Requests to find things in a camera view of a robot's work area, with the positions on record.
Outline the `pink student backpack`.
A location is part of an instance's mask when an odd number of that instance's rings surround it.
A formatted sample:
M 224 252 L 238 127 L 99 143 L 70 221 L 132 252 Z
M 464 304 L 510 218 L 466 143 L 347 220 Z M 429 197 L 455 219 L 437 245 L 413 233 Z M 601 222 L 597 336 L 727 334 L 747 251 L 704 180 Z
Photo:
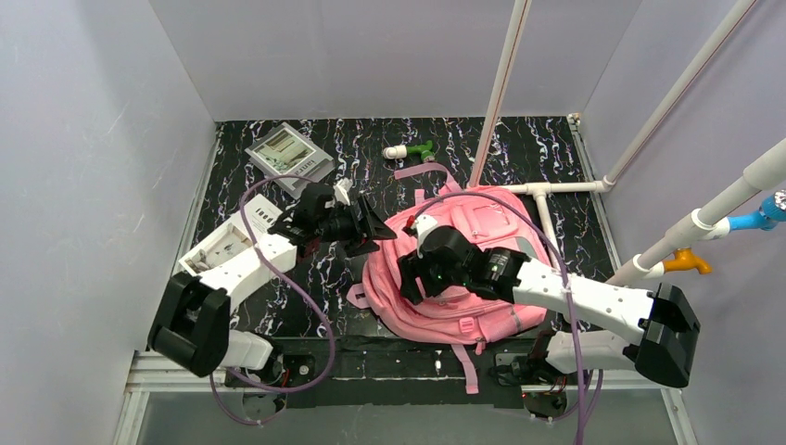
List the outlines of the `pink student backpack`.
M 538 233 L 530 226 L 524 204 L 511 191 L 492 185 L 472 188 L 469 197 L 460 196 L 460 191 L 453 177 L 447 177 L 438 193 L 453 193 L 454 197 L 430 207 L 426 215 L 455 227 L 481 248 L 510 248 L 544 264 L 550 262 Z M 387 219 L 387 226 L 397 236 L 380 242 L 380 249 L 369 255 L 361 282 L 350 288 L 347 299 L 359 309 L 371 310 L 399 337 L 451 346 L 463 365 L 466 393 L 476 394 L 477 373 L 466 346 L 473 345 L 481 353 L 490 342 L 539 325 L 546 311 L 536 306 L 482 299 L 462 286 L 451 286 L 420 303 L 404 298 L 399 292 L 401 274 L 397 260 L 415 251 L 417 241 L 402 230 L 423 207 L 425 192 L 417 189 L 414 196 L 414 206 Z

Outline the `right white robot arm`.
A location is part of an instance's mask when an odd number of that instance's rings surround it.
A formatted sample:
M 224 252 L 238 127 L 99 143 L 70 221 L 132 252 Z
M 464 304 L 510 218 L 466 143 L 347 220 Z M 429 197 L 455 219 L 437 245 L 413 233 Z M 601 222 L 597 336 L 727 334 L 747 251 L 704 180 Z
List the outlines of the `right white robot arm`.
M 451 286 L 486 300 L 535 306 L 596 325 L 580 334 L 542 335 L 525 368 L 535 375 L 580 370 L 634 370 L 669 388 L 689 385 L 700 322 L 683 291 L 612 286 L 575 274 L 563 278 L 545 263 L 509 248 L 480 248 L 458 229 L 405 229 L 414 251 L 399 257 L 400 292 L 418 304 Z

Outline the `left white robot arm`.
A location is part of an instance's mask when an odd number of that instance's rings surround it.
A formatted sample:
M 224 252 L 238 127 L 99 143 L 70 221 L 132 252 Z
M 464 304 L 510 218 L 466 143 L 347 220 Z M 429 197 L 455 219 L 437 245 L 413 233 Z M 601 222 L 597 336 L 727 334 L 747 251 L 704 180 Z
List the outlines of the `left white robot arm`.
M 323 243 L 339 243 L 352 258 L 379 249 L 395 233 L 365 195 L 351 197 L 346 180 L 309 184 L 268 228 L 256 229 L 245 211 L 205 239 L 163 292 L 147 345 L 193 375 L 220 367 L 261 371 L 273 344 L 230 328 L 233 311 L 277 273 L 286 273 Z

